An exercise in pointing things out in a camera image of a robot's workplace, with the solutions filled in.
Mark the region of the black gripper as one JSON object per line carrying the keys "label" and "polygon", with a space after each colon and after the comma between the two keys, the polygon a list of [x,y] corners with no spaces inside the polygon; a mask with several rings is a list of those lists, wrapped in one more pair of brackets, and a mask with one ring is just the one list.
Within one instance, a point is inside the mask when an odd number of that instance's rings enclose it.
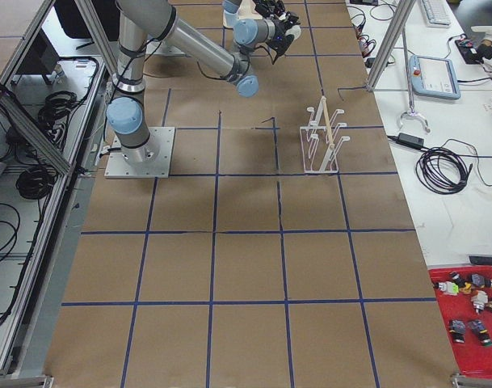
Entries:
{"label": "black gripper", "polygon": [[286,12],[282,0],[254,0],[254,10],[263,18],[280,17]]}
{"label": "black gripper", "polygon": [[271,21],[274,23],[275,32],[269,40],[269,47],[277,55],[284,55],[291,44],[301,36],[300,21],[298,18],[272,18]]}

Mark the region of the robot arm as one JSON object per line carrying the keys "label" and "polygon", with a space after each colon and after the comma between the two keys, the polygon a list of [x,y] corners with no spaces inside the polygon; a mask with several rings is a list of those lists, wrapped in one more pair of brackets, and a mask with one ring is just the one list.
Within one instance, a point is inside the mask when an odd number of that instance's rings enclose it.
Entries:
{"label": "robot arm", "polygon": [[116,5],[120,9],[120,52],[106,117],[129,164],[151,162],[161,149],[145,122],[143,69],[150,43],[157,43],[166,55],[196,59],[215,72],[217,81],[233,84],[240,96],[251,97],[259,90],[250,65],[257,46],[266,44],[281,57],[301,34],[298,15],[281,1],[255,2],[259,19],[241,18],[241,2],[224,1],[224,25],[233,31],[230,51],[198,32],[167,1],[118,1]]}
{"label": "robot arm", "polygon": [[[254,12],[261,16],[261,19],[279,19],[285,21],[288,18],[288,12],[282,1],[254,0]],[[259,25],[263,22],[257,22],[255,19],[240,18],[239,10],[242,4],[248,5],[250,1],[228,1],[222,2],[223,18],[226,28],[233,29],[234,32],[239,31],[257,31]]]}

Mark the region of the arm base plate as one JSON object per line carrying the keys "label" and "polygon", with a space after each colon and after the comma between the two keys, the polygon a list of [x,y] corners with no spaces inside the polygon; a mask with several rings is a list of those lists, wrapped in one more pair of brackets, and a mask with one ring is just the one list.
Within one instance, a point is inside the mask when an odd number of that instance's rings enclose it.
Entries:
{"label": "arm base plate", "polygon": [[109,154],[105,169],[108,179],[167,178],[170,172],[175,127],[149,127],[149,140],[142,147],[129,149],[115,136],[112,146],[120,150]]}

